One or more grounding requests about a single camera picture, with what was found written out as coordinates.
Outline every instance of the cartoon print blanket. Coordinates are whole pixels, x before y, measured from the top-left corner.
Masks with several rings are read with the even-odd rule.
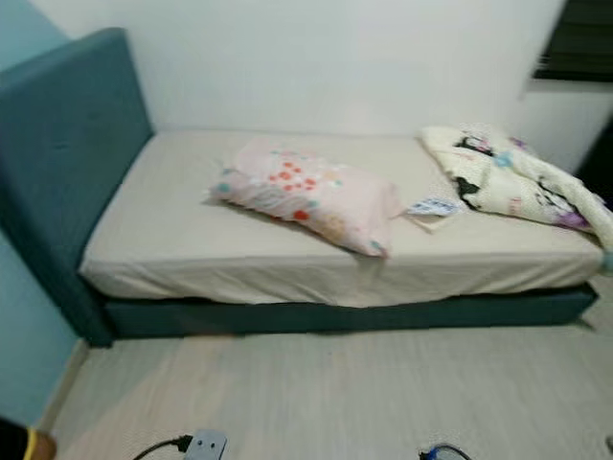
[[[594,233],[613,273],[613,213],[580,180],[503,132],[431,126],[421,140],[468,207]]]

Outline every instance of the teal upholstered headboard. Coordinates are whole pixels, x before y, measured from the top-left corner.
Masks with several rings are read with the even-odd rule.
[[[77,274],[81,251],[151,134],[121,29],[0,73],[0,223],[94,345],[112,331]]]

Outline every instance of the floor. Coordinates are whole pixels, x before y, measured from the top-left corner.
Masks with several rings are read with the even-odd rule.
[[[54,428],[59,460],[127,459],[197,428],[224,460],[606,459],[613,278],[583,324],[134,340],[95,350]],[[173,448],[148,459],[181,459]]]

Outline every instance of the yellow object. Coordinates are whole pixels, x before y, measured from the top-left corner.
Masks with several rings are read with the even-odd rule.
[[[23,460],[32,460],[34,449],[36,448],[36,431],[28,428],[28,446],[26,447],[26,453],[23,455]]]

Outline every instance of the power strip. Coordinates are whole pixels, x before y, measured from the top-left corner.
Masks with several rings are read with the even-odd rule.
[[[228,439],[220,431],[199,429],[192,438],[185,460],[221,460]]]

